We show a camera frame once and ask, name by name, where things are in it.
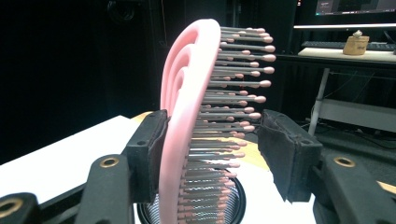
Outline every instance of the hairbrush bristle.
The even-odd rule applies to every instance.
[[[201,20],[171,48],[162,89],[162,109],[171,117],[160,173],[162,224],[232,222],[227,207],[235,201],[236,173],[227,169],[239,167],[248,144],[242,139],[254,131],[244,119],[261,117],[254,105],[266,98],[249,90],[271,85],[260,75],[274,73],[272,41],[262,28]]]

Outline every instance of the monitor screen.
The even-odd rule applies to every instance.
[[[295,29],[396,29],[396,0],[298,0]]]

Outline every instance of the dark wall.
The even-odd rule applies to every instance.
[[[156,7],[135,5],[131,21],[115,23],[105,1],[0,5],[0,164],[117,115],[158,109]]]

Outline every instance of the hairbrush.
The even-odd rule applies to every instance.
[[[160,170],[162,224],[225,223],[229,188],[227,168],[254,131],[246,119],[259,119],[250,105],[264,96],[248,89],[269,87],[268,80],[247,81],[274,68],[262,66],[276,56],[273,38],[264,29],[220,27],[214,20],[189,25],[170,49],[163,69],[161,109],[170,117]]]

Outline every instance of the white desk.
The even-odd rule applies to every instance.
[[[108,154],[120,154],[139,123],[118,116],[1,165],[0,197],[32,192],[39,203],[44,203],[85,183],[92,162]],[[316,223],[314,197],[309,203],[283,202],[271,172],[262,166],[258,149],[249,155],[236,170],[247,195],[242,223]]]
[[[396,55],[393,55],[392,51],[367,50],[363,55],[350,56],[343,54],[341,49],[306,48],[298,55],[370,63],[396,63]],[[323,92],[325,90],[329,74],[330,68],[325,67],[308,130],[311,135],[315,134],[318,118],[336,120],[396,133],[396,109],[323,99]]]

